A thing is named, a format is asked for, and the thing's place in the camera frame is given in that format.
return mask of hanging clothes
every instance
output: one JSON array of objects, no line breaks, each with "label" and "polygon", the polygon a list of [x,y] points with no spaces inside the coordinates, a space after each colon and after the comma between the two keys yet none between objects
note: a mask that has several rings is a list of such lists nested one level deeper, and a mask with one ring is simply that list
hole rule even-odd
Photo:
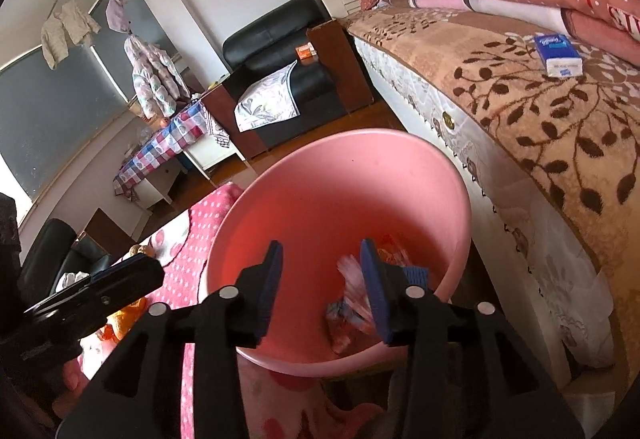
[{"label": "hanging clothes", "polygon": [[100,25],[88,13],[83,13],[74,0],[62,6],[60,13],[53,13],[40,31],[42,53],[50,69],[55,69],[68,55],[70,44],[93,45],[92,32],[100,31]]},{"label": "hanging clothes", "polygon": [[188,100],[191,93],[165,50],[132,34],[124,50],[133,66],[133,87],[145,116],[169,117],[175,112],[175,100]]}]

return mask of leaf pattern blanket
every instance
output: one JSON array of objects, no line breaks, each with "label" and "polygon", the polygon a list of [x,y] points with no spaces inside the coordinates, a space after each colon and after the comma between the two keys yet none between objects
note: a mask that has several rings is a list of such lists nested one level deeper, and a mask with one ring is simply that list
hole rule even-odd
[{"label": "leaf pattern blanket", "polygon": [[638,69],[575,43],[584,76],[547,77],[533,37],[503,16],[429,9],[357,12],[343,25],[445,93],[530,175],[604,270],[617,358],[640,369]]}]

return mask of pink polka dot tablecloth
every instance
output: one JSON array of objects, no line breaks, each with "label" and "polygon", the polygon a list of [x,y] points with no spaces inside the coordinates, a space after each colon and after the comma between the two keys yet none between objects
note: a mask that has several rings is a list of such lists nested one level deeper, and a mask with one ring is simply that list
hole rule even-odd
[{"label": "pink polka dot tablecloth", "polygon": [[[148,296],[177,309],[198,302],[198,286],[211,242],[242,190],[228,183],[189,210],[190,231],[184,245],[165,267],[164,285]],[[194,439],[193,345],[184,352],[180,402],[182,439]],[[341,411],[324,395],[318,379],[271,372],[238,356],[244,412],[252,439],[351,439],[382,412],[377,405]]]}]

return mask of bucket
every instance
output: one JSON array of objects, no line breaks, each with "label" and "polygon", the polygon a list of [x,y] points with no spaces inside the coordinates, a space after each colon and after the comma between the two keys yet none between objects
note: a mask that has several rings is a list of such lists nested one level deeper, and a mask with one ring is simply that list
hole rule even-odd
[{"label": "bucket", "polygon": [[241,355],[271,371],[334,377],[402,357],[401,347],[364,340],[343,358],[331,350],[324,314],[344,294],[342,255],[360,242],[396,237],[430,287],[448,301],[470,247],[470,204],[462,177],[444,154],[405,132],[364,129],[306,145],[262,174],[240,196],[216,235],[206,292],[233,284],[261,263],[271,240],[284,265],[267,336]]}]

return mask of plaid tablecloth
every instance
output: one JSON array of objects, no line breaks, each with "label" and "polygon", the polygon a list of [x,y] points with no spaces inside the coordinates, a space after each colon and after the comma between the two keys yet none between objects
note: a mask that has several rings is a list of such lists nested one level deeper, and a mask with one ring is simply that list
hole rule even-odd
[{"label": "plaid tablecloth", "polygon": [[113,179],[115,194],[136,201],[137,195],[133,190],[136,184],[205,134],[215,136],[220,146],[229,147],[229,135],[201,102],[185,107],[173,117],[168,127],[156,132],[137,154],[122,166]]}]

